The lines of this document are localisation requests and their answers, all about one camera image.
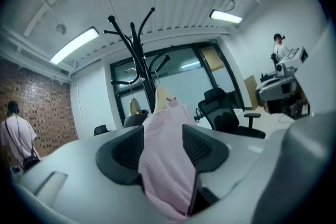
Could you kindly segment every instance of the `coat rack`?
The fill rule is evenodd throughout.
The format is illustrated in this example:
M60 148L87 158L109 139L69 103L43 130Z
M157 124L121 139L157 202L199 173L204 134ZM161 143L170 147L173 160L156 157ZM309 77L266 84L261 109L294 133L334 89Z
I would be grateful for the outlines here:
M152 74L155 74L160 71L160 69L170 60L170 56L166 55L163 59L163 61L155 68L152 70L154 62L159 59L161 56L166 54L168 51L172 50L174 46L169 47L167 50L162 52L161 54L157 55L153 61L150 63L149 67L147 65L146 57L144 55L142 46L143 44L141 43L140 35L142 32L142 29L151 16L151 14L155 11L155 8L151 8L145 19L143 20L139 32L137 34L137 31L135 29L135 25L133 22L131 22L131 34L132 38L129 38L125 34L122 33L120 27L118 26L115 17L114 16L109 16L108 21L114 26L116 31L107 31L104 30L104 34L113 34L113 35L118 35L120 36L121 40L125 43L126 47L130 51L132 57L133 57L133 62L134 62L134 68L127 69L125 72L129 72L131 70L136 71L136 76L133 80L130 81L118 81L118 80L111 80L112 85L131 85L137 82L138 79L141 79L143 89L145 91L149 107L151 109L151 112L153 113L154 108L155 108L155 85L154 85L154 80L152 79Z

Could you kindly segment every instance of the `black bag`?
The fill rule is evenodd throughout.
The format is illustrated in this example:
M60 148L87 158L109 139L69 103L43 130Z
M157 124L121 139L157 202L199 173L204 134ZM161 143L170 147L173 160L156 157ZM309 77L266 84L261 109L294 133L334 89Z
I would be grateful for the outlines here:
M7 126L7 121L5 121L5 125L6 125L6 129L7 129L7 132L9 134L10 139L12 139L14 145L17 148L17 151L20 152L20 154L23 158L23 163L22 163L21 167L22 167L23 171L25 172L25 171L27 171L28 169L32 168L34 165L36 165L37 163L40 162L40 159L37 157L37 154L34 155L35 151L34 151L34 146L33 146L32 134L30 133L30 138L32 140L31 156L25 158L25 156L23 155L23 150L22 150L22 152L19 150L18 146L15 144L15 142L14 142L12 136L11 136L11 133L9 132L9 129L8 129L8 126Z

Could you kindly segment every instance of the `person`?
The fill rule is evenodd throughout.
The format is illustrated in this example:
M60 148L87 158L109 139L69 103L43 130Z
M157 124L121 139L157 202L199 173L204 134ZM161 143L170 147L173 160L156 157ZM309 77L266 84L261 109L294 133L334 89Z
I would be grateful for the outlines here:
M285 36L281 36L281 34L274 35L274 49L273 53L275 53L277 60L281 61L287 53L289 53L289 49L282 44L282 40L285 39Z
M19 106L17 102L10 101L7 106L7 119L1 123L0 144L1 157L5 167L9 167L8 146L22 169L24 159L34 156L41 160L41 157L34 148L36 133L31 124L19 116Z

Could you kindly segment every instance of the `ceiling light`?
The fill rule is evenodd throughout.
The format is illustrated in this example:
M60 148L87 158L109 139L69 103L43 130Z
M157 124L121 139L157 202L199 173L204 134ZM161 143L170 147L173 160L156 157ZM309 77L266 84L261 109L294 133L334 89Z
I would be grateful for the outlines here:
M194 65L197 65L197 64L199 64L199 61L198 62L192 62L192 63L189 63L187 65L181 66L181 68L191 67L191 66L194 66Z
M50 62L57 65L73 51L77 50L80 46L83 46L85 43L95 39L96 37L99 37L98 31L94 27L89 28L84 33L80 34L78 37L66 44L62 50L52 57Z
M213 9L209 15L211 19L215 20L225 20L231 23L239 24L241 20L243 20L241 17L227 13L227 12L221 12L220 10Z

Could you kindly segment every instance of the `window frame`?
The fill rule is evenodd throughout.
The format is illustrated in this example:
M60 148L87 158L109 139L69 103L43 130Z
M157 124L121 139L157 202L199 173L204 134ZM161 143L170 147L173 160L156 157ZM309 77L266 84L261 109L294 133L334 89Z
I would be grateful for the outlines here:
M220 49L219 45L217 43L210 43L210 42L198 42L198 43L191 43L191 44L185 44L185 45L179 45L179 46L175 46L173 50L171 51L175 51L175 50L181 50L181 49L187 49L187 48L191 48L194 53L195 53L195 56L197 57L197 59L199 60L199 62L201 63L201 66L204 67L208 77L209 77L209 80L210 80L210 83L212 85L213 88L217 88L218 87L218 84L212 74L212 71L208 65L208 62L206 61L201 49L200 49L200 46L202 47L207 47L207 46L213 46L216 50L216 52L218 53L218 56L220 57L220 59L223 61L224 63L224 66L225 68L227 69L228 73L229 73L229 76L231 78L231 81L234 85L234 88L235 88L235 91L237 92L237 106L238 108L242 108L243 110L245 110L245 107L244 107L244 102L243 102L243 98L242 98L242 95L241 95L241 92L240 92L240 89L239 89L239 86L238 86L238 83L237 83L237 80L232 72L232 69L228 63L228 61L226 60L222 50ZM158 49L158 50L153 50L153 51L150 51L150 52L146 52L145 53L145 56L146 58L150 57L150 56L154 56L154 55L158 55L160 54L161 52L165 51L166 48L163 48L163 49ZM114 62L114 63L111 63L110 64L110 71L111 71L111 77L112 78L115 78L115 75L116 75L116 70L115 68L120 66L120 65L123 65L125 63L128 63L128 62L132 62L133 61L133 58L132 57L129 57L129 58L126 58L126 59L123 59L121 61L118 61L118 62ZM115 101L117 103L117 109L118 109L118 112L119 112L119 117L120 117L120 120L121 120L121 123L122 125L124 124L125 122L125 113L124 113L124 110L122 108L122 104L121 104L121 97L125 94L128 94L128 93L131 93L132 91L136 91L136 90L140 90L140 89L143 89L143 86L142 84L139 84L137 86L134 86L132 87L132 90L130 88L127 88L127 89L124 89L124 90L118 90L117 87L115 85L112 85L113 86L113 93L114 93L114 97L115 97Z

